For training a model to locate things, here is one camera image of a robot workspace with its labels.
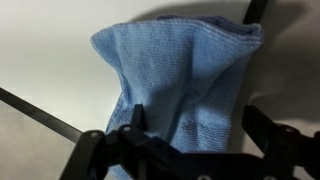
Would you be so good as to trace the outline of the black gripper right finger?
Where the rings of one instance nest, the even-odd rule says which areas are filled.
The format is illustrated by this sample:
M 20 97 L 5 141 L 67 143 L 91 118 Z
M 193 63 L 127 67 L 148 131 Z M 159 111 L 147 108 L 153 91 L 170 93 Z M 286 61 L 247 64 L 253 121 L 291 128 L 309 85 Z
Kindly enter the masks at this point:
M 320 180 L 320 135 L 303 135 L 298 129 L 275 123 L 253 105 L 243 111 L 242 128 L 264 154 L 257 178 L 260 180 L 298 180 L 294 168 Z

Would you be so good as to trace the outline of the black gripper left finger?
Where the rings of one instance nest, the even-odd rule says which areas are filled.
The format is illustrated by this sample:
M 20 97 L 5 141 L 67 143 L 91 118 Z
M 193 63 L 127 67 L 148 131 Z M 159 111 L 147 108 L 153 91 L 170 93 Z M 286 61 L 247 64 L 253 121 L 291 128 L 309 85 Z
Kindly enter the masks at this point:
M 143 133 L 146 129 L 141 104 L 134 106 L 131 122 L 105 135 L 83 133 L 59 180 L 103 180 L 110 168 L 120 165 L 133 180 L 183 180 L 187 173 L 182 154 Z

